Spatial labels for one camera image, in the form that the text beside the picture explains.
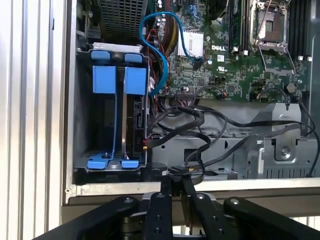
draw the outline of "sheet metal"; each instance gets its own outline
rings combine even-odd
[[[64,0],[6,0],[0,14],[0,239],[61,222]]]

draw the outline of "cpu socket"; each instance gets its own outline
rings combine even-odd
[[[282,1],[252,0],[250,11],[250,43],[253,52],[260,52],[266,72],[286,75],[295,74],[295,66],[288,51],[287,6]],[[291,69],[268,68],[263,52],[276,52],[287,58]]]

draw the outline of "mounting hole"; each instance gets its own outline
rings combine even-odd
[[[155,232],[156,234],[160,234],[160,233],[161,233],[161,228],[160,228],[160,227],[156,227],[156,228],[154,229],[154,232]]]

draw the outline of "blue plastic tab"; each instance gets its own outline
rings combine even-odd
[[[105,159],[90,159],[87,163],[88,169],[105,169],[107,166],[107,161]]]
[[[122,160],[121,165],[124,169],[136,169],[139,167],[138,160]]]
[[[93,66],[92,73],[95,94],[116,94],[115,66]]]
[[[91,59],[93,60],[110,60],[110,53],[108,51],[92,51]]]
[[[142,56],[139,54],[127,53],[124,55],[124,61],[130,63],[142,63]]]
[[[146,68],[127,66],[124,74],[124,92],[126,94],[145,95],[147,85],[146,78]]]

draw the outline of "yellow wire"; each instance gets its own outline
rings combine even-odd
[[[170,53],[170,50],[173,48],[174,44],[175,44],[175,38],[176,38],[176,35],[178,33],[178,28],[177,28],[177,23],[176,23],[176,20],[173,19],[173,34],[172,34],[172,38],[171,38],[171,41],[168,45],[168,48],[167,50],[165,51],[165,54],[168,56],[169,53]]]

